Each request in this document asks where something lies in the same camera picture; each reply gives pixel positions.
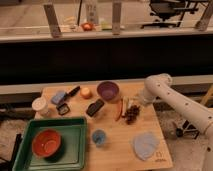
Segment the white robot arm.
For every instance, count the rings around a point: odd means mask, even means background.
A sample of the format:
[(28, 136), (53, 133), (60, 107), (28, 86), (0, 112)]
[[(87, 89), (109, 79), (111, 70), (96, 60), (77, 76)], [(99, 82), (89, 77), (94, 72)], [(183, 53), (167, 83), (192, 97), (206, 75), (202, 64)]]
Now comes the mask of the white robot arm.
[(152, 104), (157, 97), (181, 114), (208, 139), (202, 171), (213, 171), (213, 112), (207, 107), (171, 88), (172, 77), (167, 73), (148, 76), (139, 91), (143, 106)]

